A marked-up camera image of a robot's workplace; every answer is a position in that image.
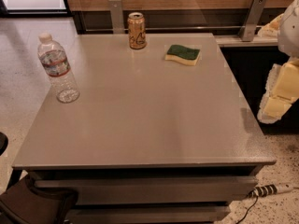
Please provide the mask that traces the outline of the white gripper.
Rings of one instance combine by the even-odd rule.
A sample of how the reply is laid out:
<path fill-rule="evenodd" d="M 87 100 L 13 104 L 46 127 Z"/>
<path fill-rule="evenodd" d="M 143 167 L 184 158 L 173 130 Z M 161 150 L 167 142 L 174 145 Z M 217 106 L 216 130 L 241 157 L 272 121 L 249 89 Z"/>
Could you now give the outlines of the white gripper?
<path fill-rule="evenodd" d="M 299 57 L 299 0 L 263 26 L 259 37 L 278 37 L 278 49 L 290 57 Z M 259 105 L 258 121 L 273 124 L 299 99 L 299 59 L 274 64 L 268 74 L 265 94 Z"/>

